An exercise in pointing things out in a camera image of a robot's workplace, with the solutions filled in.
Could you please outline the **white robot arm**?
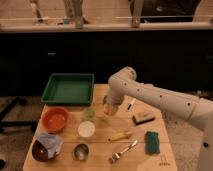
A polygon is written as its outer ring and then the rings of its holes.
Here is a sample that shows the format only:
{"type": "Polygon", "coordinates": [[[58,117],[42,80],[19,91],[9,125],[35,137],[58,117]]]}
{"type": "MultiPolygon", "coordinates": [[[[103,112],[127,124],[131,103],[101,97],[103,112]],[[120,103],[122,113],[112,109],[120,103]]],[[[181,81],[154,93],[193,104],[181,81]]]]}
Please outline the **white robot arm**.
{"type": "Polygon", "coordinates": [[[213,171],[213,101],[140,83],[136,77],[131,67],[124,67],[109,77],[104,112],[115,115],[127,95],[178,115],[203,131],[197,171],[213,171]]]}

